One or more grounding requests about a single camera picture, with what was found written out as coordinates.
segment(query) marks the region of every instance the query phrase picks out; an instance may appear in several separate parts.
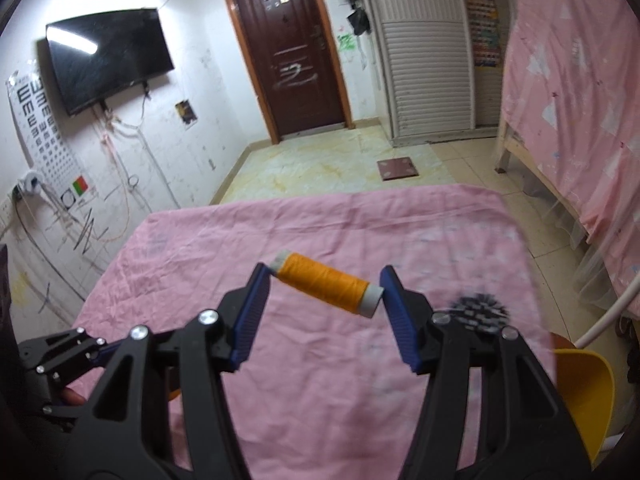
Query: eye chart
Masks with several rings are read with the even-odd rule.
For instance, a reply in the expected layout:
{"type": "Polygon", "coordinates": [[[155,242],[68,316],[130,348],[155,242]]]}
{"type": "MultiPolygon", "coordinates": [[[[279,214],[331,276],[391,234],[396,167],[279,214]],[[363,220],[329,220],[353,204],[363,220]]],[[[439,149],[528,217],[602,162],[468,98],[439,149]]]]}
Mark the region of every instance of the eye chart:
{"type": "Polygon", "coordinates": [[[15,72],[6,87],[20,136],[35,168],[70,209],[89,190],[89,179],[60,136],[40,70],[31,64],[26,72],[15,72]]]}

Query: electrical socket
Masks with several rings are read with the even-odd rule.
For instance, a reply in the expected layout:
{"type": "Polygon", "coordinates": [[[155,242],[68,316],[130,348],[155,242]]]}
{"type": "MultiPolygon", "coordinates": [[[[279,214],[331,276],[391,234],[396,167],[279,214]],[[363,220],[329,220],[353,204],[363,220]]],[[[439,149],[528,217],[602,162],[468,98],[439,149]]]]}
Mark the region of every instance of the electrical socket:
{"type": "Polygon", "coordinates": [[[10,196],[5,195],[0,198],[2,199],[0,202],[0,235],[2,235],[11,225],[14,218],[14,208],[10,196]]]}

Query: green paint mark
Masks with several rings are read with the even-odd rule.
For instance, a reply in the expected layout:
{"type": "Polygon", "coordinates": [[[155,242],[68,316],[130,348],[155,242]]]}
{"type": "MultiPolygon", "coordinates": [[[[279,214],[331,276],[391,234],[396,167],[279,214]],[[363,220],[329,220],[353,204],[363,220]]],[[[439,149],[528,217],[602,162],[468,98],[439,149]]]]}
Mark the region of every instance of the green paint mark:
{"type": "Polygon", "coordinates": [[[353,34],[338,35],[338,50],[340,50],[340,52],[356,50],[356,42],[353,34]]]}

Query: spool of thread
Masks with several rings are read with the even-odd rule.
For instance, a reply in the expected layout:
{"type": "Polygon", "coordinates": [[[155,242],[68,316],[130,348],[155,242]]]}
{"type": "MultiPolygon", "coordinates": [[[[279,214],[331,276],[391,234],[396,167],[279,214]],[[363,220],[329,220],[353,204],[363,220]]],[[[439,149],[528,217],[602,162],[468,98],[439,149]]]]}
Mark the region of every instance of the spool of thread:
{"type": "Polygon", "coordinates": [[[352,314],[373,317],[384,289],[302,254],[282,251],[269,266],[281,282],[352,314]]]}

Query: door frame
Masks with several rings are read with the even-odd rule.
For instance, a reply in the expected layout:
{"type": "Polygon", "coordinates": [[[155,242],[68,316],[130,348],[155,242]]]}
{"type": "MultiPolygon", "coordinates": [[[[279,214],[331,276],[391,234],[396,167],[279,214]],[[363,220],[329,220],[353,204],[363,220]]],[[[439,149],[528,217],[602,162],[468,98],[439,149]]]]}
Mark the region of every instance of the door frame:
{"type": "MultiPolygon", "coordinates": [[[[242,57],[244,57],[244,63],[247,67],[247,70],[249,71],[249,77],[251,78],[251,83],[254,86],[255,93],[258,96],[258,104],[260,105],[260,110],[262,111],[264,121],[267,124],[267,130],[269,131],[269,136],[271,137],[271,143],[278,144],[281,140],[280,134],[278,132],[271,107],[269,106],[269,102],[267,101],[266,93],[264,92],[264,89],[260,84],[260,78],[258,78],[258,73],[256,71],[251,53],[249,51],[249,44],[244,34],[244,28],[242,28],[242,21],[240,19],[238,4],[236,3],[236,0],[225,1],[229,16],[231,17],[231,23],[233,23],[234,30],[236,31],[236,36],[238,37],[238,43],[240,44],[242,57]]],[[[353,118],[351,117],[349,96],[347,94],[347,87],[344,83],[344,75],[342,74],[340,57],[338,56],[338,48],[335,44],[334,33],[331,28],[331,22],[329,21],[329,12],[327,11],[324,0],[314,1],[318,6],[322,31],[324,32],[327,45],[329,46],[329,57],[331,59],[331,64],[335,73],[335,79],[338,85],[338,96],[340,97],[340,105],[342,107],[342,113],[344,114],[344,122],[348,129],[353,130],[355,128],[355,124],[353,123],[353,118]]]]}

